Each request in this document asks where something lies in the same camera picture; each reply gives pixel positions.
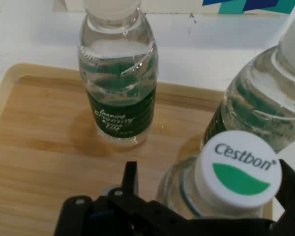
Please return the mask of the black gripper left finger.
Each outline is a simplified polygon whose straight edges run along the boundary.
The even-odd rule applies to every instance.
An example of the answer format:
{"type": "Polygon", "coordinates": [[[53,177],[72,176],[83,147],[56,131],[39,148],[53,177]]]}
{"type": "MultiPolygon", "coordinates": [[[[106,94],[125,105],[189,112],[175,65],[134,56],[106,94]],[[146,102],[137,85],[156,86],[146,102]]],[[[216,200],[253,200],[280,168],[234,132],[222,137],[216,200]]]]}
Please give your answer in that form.
{"type": "Polygon", "coordinates": [[[121,185],[93,200],[64,201],[55,228],[57,236],[193,236],[194,227],[156,201],[138,196],[137,162],[125,164],[121,185]]]}

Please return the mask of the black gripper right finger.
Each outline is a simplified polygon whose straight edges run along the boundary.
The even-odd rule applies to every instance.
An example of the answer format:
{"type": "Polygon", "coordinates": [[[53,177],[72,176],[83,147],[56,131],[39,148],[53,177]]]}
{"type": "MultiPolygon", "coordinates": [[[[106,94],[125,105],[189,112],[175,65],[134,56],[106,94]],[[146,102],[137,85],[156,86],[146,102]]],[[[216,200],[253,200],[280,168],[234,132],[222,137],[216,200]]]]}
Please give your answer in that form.
{"type": "Polygon", "coordinates": [[[284,160],[282,167],[282,182],[276,199],[285,210],[279,220],[271,228],[272,236],[295,236],[295,170],[284,160]]]}

